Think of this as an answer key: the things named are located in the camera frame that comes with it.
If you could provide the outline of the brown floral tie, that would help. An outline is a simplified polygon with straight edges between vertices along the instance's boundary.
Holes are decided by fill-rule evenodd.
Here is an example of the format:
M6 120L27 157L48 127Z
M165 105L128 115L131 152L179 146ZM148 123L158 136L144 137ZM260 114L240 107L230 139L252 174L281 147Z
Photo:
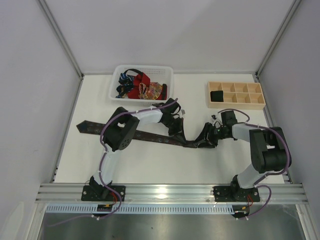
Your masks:
M82 134L100 135L104 126L105 125L103 123L84 120L83 122L79 123L76 127L78 131ZM174 146L193 148L193 149L214 149L217 146L217 145L212 145L212 147L196 147L194 145L194 140L189 140L190 143L187 146L181 146L177 141L173 140L172 137L145 132L141 130L135 131L133 135L133 139L138 141L174 145Z

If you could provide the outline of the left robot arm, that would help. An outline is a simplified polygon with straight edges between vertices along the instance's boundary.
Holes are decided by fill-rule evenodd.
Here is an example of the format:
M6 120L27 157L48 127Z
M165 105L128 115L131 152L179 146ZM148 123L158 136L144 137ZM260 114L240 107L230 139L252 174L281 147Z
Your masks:
M162 105L151 105L136 111L128 111L123 107L116 109L99 137L103 154L96 173L89 180L95 199L104 201L110 192L113 192L122 201L121 195L111 188L120 151L129 146L139 126L161 123L164 116L173 114L179 106L177 99L169 98Z

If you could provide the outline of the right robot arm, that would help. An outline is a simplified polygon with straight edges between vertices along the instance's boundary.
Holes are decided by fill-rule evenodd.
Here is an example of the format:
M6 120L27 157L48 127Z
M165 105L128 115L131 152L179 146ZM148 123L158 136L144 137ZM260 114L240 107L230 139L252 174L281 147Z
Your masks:
M195 140L198 148L215 148L220 140L233 139L249 143L250 164L235 175L229 186L213 189L216 202L245 202L259 200L257 185L268 176L282 175L292 163L291 153L280 127L264 127L239 122L236 109L220 110L219 126L207 122Z

